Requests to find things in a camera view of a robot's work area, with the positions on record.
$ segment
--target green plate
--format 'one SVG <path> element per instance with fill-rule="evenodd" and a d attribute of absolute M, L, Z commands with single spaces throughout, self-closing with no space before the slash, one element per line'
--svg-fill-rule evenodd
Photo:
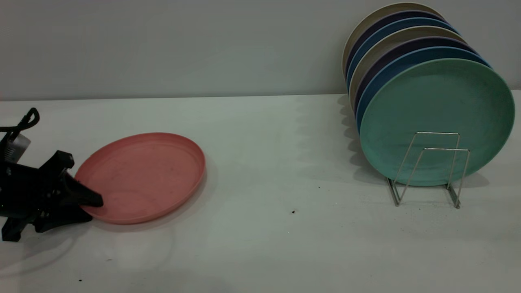
<path fill-rule="evenodd" d="M 470 175 L 501 150 L 514 112 L 511 91 L 492 69 L 465 59 L 437 59 L 401 72 L 376 93 L 364 113 L 360 141 L 371 165 L 394 179 L 415 132 L 457 132 L 460 148 L 470 150 Z M 407 182 L 423 148 L 453 148 L 456 140 L 418 135 L 398 182 Z M 426 151 L 411 185 L 446 184 L 453 156 L 449 151 Z M 461 179 L 465 159 L 466 153 L 456 154 L 453 181 Z"/>

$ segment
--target stack of plates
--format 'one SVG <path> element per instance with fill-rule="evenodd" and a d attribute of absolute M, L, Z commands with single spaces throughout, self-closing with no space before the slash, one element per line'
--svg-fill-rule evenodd
<path fill-rule="evenodd" d="M 345 44 L 342 71 L 362 150 L 371 165 L 394 179 L 417 131 L 457 132 L 470 150 L 467 175 L 487 164 L 514 123 L 505 81 L 437 11 L 398 3 L 367 16 Z M 453 148 L 455 136 L 415 139 L 398 182 L 405 183 L 425 147 Z M 454 153 L 427 152 L 411 181 L 446 184 Z M 453 180 L 466 154 L 457 154 Z"/>

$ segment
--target black cable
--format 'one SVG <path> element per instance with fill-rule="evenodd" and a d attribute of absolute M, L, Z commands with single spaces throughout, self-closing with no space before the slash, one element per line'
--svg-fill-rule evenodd
<path fill-rule="evenodd" d="M 36 108 L 31 108 L 17 126 L 0 127 L 0 132 L 19 133 L 22 130 L 26 130 L 35 126 L 38 123 L 38 121 L 40 121 L 40 113 L 38 113 L 38 110 L 36 110 Z"/>

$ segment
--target white table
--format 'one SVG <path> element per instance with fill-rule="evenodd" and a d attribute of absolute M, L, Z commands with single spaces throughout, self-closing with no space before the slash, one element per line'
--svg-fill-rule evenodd
<path fill-rule="evenodd" d="M 187 136 L 207 157 L 200 191 L 157 221 L 30 225 L 19 243 L 0 242 L 0 291 L 519 292 L 519 119 L 469 176 L 460 210 L 441 188 L 412 188 L 395 207 L 345 105 L 345 95 L 0 102 L 0 125 L 41 113 L 21 164 L 63 150 L 75 173 L 100 147 L 154 131 Z"/>

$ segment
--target beige plate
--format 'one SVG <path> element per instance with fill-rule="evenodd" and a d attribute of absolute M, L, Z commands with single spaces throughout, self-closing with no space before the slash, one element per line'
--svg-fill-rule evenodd
<path fill-rule="evenodd" d="M 356 26 L 356 28 L 353 30 L 353 32 L 351 32 L 351 35 L 349 36 L 347 42 L 345 43 L 344 53 L 342 55 L 342 74 L 344 74 L 344 80 L 345 80 L 345 66 L 346 66 L 345 63 L 347 62 L 349 52 L 351 51 L 351 48 L 354 46 L 356 40 L 358 40 L 358 38 L 360 38 L 360 36 L 370 26 L 372 26 L 375 22 L 377 22 L 382 17 L 385 17 L 392 13 L 404 11 L 404 10 L 421 10 L 421 11 L 425 11 L 425 12 L 434 13 L 437 16 L 443 18 L 443 16 L 441 16 L 441 14 L 439 12 L 437 12 L 436 10 L 434 10 L 428 6 L 425 6 L 425 5 L 419 4 L 419 3 L 409 3 L 409 2 L 391 4 L 391 5 L 382 7 L 379 10 L 371 13 Z"/>
<path fill-rule="evenodd" d="M 367 53 L 365 53 L 362 59 L 360 59 L 360 62 L 358 62 L 358 65 L 356 66 L 353 72 L 353 78 L 351 78 L 351 83 L 349 84 L 349 92 L 351 93 L 351 95 L 349 96 L 349 100 L 351 102 L 351 109 L 353 109 L 355 113 L 356 110 L 354 106 L 358 86 L 360 85 L 362 78 L 365 76 L 367 71 L 373 66 L 373 64 L 381 56 L 383 56 L 389 50 L 392 50 L 393 48 L 397 47 L 398 45 L 413 39 L 423 38 L 425 36 L 444 36 L 466 43 L 457 33 L 448 29 L 433 26 L 419 26 L 406 28 L 392 33 L 384 39 L 380 40 L 371 49 L 369 49 Z"/>

